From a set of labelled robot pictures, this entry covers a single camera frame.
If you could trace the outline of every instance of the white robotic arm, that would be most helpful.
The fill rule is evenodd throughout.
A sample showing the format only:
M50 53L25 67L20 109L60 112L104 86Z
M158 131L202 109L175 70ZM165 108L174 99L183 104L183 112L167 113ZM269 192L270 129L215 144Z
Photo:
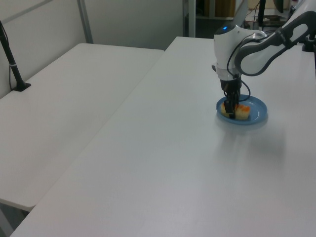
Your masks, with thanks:
M235 25L220 28L214 36L217 59L213 69L226 96L226 112L235 117L239 103L241 75L257 76L270 63L316 30L316 0L301 0L288 22L271 36Z

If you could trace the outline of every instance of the white table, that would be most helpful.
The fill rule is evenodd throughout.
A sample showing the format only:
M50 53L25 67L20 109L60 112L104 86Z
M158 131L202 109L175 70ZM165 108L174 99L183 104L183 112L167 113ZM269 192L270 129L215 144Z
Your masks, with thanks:
M244 77L269 118L239 126L216 116L213 41L177 38L12 237L314 236L313 56Z
M79 44L0 100L0 202L31 210L163 54Z

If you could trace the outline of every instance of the black stand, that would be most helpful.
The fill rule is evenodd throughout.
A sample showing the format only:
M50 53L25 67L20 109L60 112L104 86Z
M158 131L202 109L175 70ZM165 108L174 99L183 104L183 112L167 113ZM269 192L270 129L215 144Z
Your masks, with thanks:
M6 54L6 57L9 61L10 68L12 69L12 72L13 72L14 77L16 79L16 87L13 88L12 90L23 91L26 88L30 87L31 84L25 83L21 78L20 72L18 70L18 67L16 66L14 57L13 57L11 49L9 47L9 43L8 43L7 38L5 36L4 30L3 30L3 25L1 23L1 21L0 21L0 41L1 41L2 47L4 49L4 52Z
M314 52L314 46L316 45L315 34L316 31L311 33L309 37L305 38L304 45L302 48L304 52Z

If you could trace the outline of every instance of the black cable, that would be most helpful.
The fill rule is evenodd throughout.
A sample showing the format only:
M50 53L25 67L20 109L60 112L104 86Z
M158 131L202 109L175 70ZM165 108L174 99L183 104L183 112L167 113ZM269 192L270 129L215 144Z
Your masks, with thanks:
M268 38L268 37L269 37L269 36L263 37L263 38L261 38L261 39L252 39L250 42L260 42L260 41L262 41L262 40L265 40L265 39ZM233 79L235 79L235 78L237 78L237 77L236 77L236 75L234 75L234 74L229 70L229 62L231 61L231 59L232 59L234 53L235 53L236 50L239 48L239 46L242 44L242 42L244 41L245 38L243 38L242 41L235 47L235 49L233 50L232 54L230 55L230 57L229 57L229 59L228 59L227 65L226 65L226 69L227 69L227 71L230 73L230 75L232 75ZM251 92L250 92L249 86L248 86L244 81L241 81L241 83L244 84L244 85L246 86L246 88L248 89L248 96L247 96L247 98L245 98L245 99L243 99L243 100L240 100L240 101L242 102L242 101L246 101L246 100L248 100L248 99L250 98Z
M256 7L258 7L258 5L259 5L259 4L260 4L260 1L259 1L259 2L258 2L258 4L255 6L255 8L256 8ZM253 12L253 10L254 10L254 9L252 9L252 11L251 11L251 12L249 12L249 13L246 15L246 17L247 17L248 15L250 15L250 13L252 13L252 12ZM245 18L246 18L246 17L245 17Z
M256 5L255 15L253 16L253 24L255 24L255 21L256 21L256 12L257 12L258 6L259 6L259 4Z
M243 100L240 100L240 102L246 101L247 99L250 98L250 95L251 95L249 86L248 86L243 80L241 81L241 83L244 84L244 85L246 86L246 88L248 89L248 96L247 96L247 98L245 98L245 99L243 99Z
M5 34L6 41L7 41L8 44L9 44L9 38L8 38L8 35L6 34L6 31L5 31L4 27L3 27L3 25L1 25L1 28L3 29L3 32L4 32L4 34ZM10 90L12 91L12 86L11 86L11 67L10 67L10 65L9 65L9 86L10 86Z

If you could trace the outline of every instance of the white wall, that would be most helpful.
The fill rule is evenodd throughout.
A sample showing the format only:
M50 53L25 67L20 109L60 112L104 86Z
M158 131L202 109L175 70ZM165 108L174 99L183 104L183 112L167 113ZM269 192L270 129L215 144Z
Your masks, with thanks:
M23 80L29 79L78 43L85 42L76 0L53 0L3 26ZM7 58L0 46L0 98L10 91L8 68Z
M94 43L166 50L183 35L183 0L86 0Z

